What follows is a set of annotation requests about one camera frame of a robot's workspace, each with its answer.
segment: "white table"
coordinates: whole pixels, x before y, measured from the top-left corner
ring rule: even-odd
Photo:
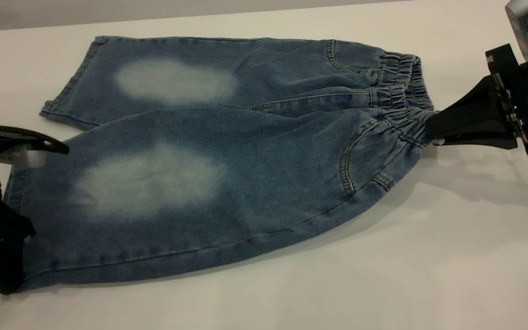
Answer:
[[[511,43],[507,0],[413,0],[0,31],[0,125],[65,139],[38,117],[96,35],[344,39],[422,57],[437,109]],[[9,168],[0,165],[6,181]],[[309,240],[167,280],[0,295],[0,330],[528,329],[524,149],[428,148],[379,204]]]

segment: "blue denim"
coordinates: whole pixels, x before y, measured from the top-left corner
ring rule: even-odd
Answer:
[[[85,132],[4,201],[21,290],[201,270],[367,210],[417,163],[419,58],[338,40],[98,37],[41,115]]]

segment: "seam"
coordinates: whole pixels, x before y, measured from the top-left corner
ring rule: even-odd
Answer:
[[[47,117],[50,117],[50,115],[52,116],[60,116],[60,117],[68,117],[68,118],[71,118],[73,121],[79,121],[81,123],[85,123],[85,124],[89,124],[89,125],[94,125],[94,126],[101,126],[101,124],[97,124],[97,123],[94,123],[92,121],[83,121],[82,119],[77,119],[71,115],[65,115],[64,113],[54,113],[54,112],[50,112],[50,111],[42,111],[43,113],[47,113]]]
[[[382,71],[384,69],[384,58],[386,57],[387,52],[384,52],[382,54],[382,58],[380,59],[380,67],[378,69],[377,77],[376,77],[376,85],[379,86],[380,82],[382,81]]]
[[[327,96],[344,96],[344,95],[356,95],[356,94],[368,94],[368,93],[369,91],[365,90],[363,92],[354,92],[354,93],[330,93],[330,94],[320,94],[320,95],[313,95],[313,96],[303,96],[302,98],[284,99],[284,100],[262,103],[262,104],[258,104],[255,106],[251,106],[249,107],[249,109],[250,110],[268,110],[268,109],[272,109],[276,104],[283,103],[283,102],[292,102],[292,101],[314,99],[314,98],[325,98]]]
[[[380,121],[371,121],[360,126],[356,133],[354,133],[354,135],[352,136],[348,147],[346,147],[341,153],[339,171],[340,181],[342,188],[344,188],[344,191],[349,197],[352,197],[354,196],[354,194],[356,194],[356,188],[354,187],[349,173],[350,156],[352,154],[352,149],[367,132],[376,127],[378,124],[380,124]]]
[[[23,170],[23,176],[22,176],[22,179],[23,179],[23,182],[22,182],[22,192],[19,194],[19,210],[17,211],[17,213],[22,213],[22,208],[23,208],[23,196],[24,196],[24,192],[26,191],[26,182],[28,181],[28,170],[27,169],[24,169]]]
[[[73,78],[71,80],[69,80],[69,82],[66,84],[65,88],[63,88],[63,90],[61,91],[59,96],[57,96],[56,99],[52,100],[52,106],[50,106],[50,111],[48,111],[48,113],[52,113],[53,107],[56,107],[63,100],[65,100],[65,98],[67,96],[69,96],[69,94],[73,90],[73,87],[75,87],[75,84],[77,84],[77,82],[80,81],[81,77],[84,76],[84,74],[87,71],[88,67],[90,67],[90,65],[93,62],[95,56],[97,55],[97,53],[101,49],[101,46],[103,46],[104,43],[105,43],[105,41],[103,40],[103,42],[101,42],[99,44],[96,44],[95,52],[90,56],[88,61],[87,61],[87,57],[88,56],[85,56],[85,59],[83,60],[83,63],[86,62],[87,63],[86,66],[82,67],[82,65],[81,65],[81,67],[79,67],[79,69],[77,69],[77,72],[75,73]]]
[[[335,39],[327,40],[327,48],[326,48],[327,60],[329,61],[329,63],[331,63],[333,67],[335,67],[335,69],[341,69],[341,66],[339,65],[339,63],[337,63],[337,60],[336,60],[335,48],[336,48]]]

